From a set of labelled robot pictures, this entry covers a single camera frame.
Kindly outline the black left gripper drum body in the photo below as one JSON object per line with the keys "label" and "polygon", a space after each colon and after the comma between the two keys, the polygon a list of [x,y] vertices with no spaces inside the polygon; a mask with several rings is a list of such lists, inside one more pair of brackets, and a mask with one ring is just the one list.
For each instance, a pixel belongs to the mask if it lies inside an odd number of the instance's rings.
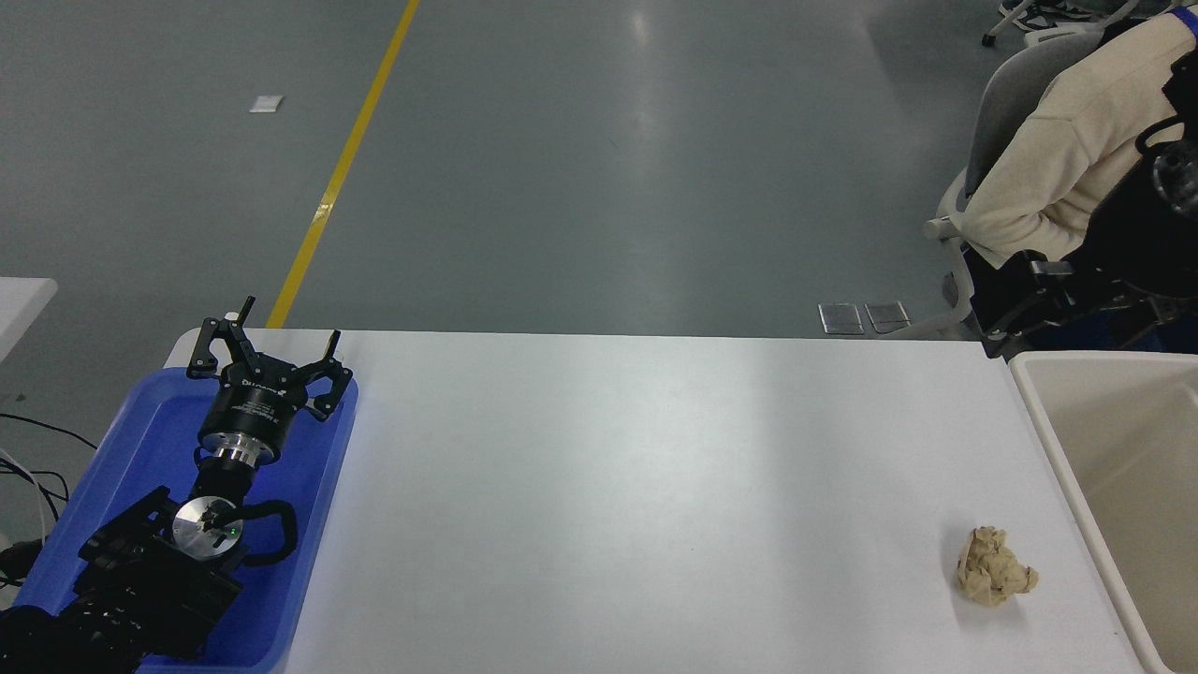
{"label": "black left gripper drum body", "polygon": [[218,390],[207,415],[198,429],[198,443],[205,449],[230,445],[236,435],[256,441],[266,449],[283,449],[295,415],[308,400],[300,368],[262,368],[253,379],[243,368],[213,376]]}

